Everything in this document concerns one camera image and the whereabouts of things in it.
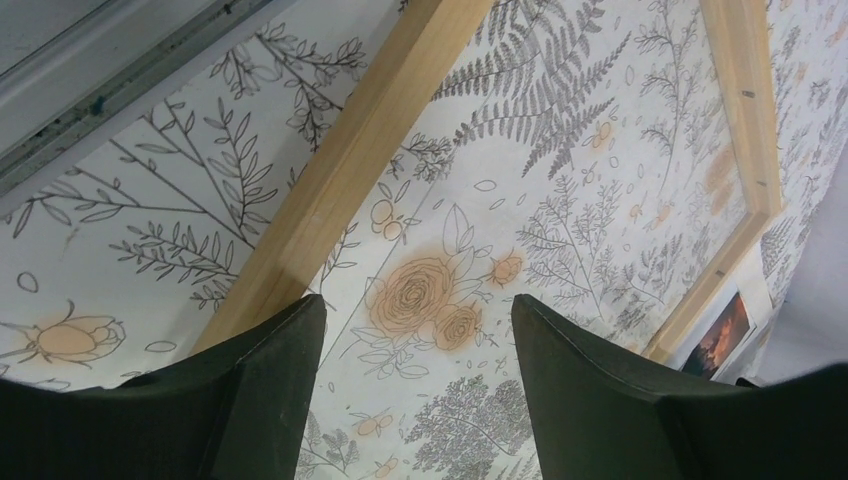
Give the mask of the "sunset landscape photo print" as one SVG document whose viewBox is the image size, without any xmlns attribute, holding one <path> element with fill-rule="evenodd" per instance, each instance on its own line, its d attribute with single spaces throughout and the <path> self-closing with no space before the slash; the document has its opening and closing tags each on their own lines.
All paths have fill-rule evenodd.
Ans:
<svg viewBox="0 0 848 480">
<path fill-rule="evenodd" d="M 756 331 L 743 291 L 729 283 L 700 314 L 692 329 L 670 354 L 666 365 L 712 380 Z"/>
</svg>

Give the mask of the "light wooden picture frame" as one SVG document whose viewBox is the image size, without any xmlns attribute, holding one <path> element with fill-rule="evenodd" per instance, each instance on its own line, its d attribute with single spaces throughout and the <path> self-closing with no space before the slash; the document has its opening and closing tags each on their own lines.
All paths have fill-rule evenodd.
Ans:
<svg viewBox="0 0 848 480">
<path fill-rule="evenodd" d="M 300 299 L 473 32 L 487 1 L 417 1 L 400 17 L 198 340 L 201 352 Z M 767 7 L 700 5 L 745 218 L 644 349 L 664 363 L 783 208 Z"/>
</svg>

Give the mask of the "cream photo mat board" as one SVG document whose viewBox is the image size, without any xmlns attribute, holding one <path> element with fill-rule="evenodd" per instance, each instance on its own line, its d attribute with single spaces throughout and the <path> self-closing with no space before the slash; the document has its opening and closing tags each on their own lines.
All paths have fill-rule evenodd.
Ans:
<svg viewBox="0 0 848 480">
<path fill-rule="evenodd" d="M 712 377 L 714 381 L 727 384 L 735 383 L 739 377 L 755 376 L 760 350 L 772 331 L 773 303 L 759 242 L 754 244 L 727 275 L 726 282 L 717 296 L 721 307 L 719 312 L 722 312 L 736 295 L 741 299 L 747 320 L 739 327 L 731 328 L 730 339 L 726 341 L 726 354 Z"/>
</svg>

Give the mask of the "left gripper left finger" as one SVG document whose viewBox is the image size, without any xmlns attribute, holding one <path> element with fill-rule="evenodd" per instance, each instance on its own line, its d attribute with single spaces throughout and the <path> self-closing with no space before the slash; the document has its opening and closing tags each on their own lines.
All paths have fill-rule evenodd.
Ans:
<svg viewBox="0 0 848 480">
<path fill-rule="evenodd" d="M 291 479 L 326 326 L 310 294 L 112 388 L 1 384 L 5 479 Z"/>
</svg>

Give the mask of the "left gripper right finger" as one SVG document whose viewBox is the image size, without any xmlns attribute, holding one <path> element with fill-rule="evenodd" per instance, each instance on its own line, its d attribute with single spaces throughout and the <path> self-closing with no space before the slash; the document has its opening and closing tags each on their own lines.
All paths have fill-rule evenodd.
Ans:
<svg viewBox="0 0 848 480">
<path fill-rule="evenodd" d="M 517 295 L 511 323 L 547 479 L 843 479 L 847 367 L 765 386 L 668 368 Z"/>
</svg>

